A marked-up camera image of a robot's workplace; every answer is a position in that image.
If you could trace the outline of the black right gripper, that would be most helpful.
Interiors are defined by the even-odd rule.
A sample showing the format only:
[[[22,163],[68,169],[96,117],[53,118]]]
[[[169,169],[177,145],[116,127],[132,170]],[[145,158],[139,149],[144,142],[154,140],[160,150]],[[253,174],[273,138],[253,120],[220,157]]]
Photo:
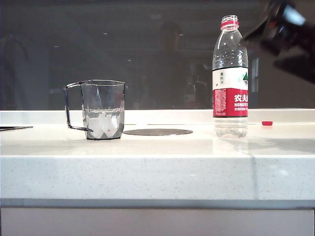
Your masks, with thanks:
[[[262,21],[242,38],[247,48],[259,48],[272,55],[293,47],[308,49],[308,23],[290,0],[268,2]]]

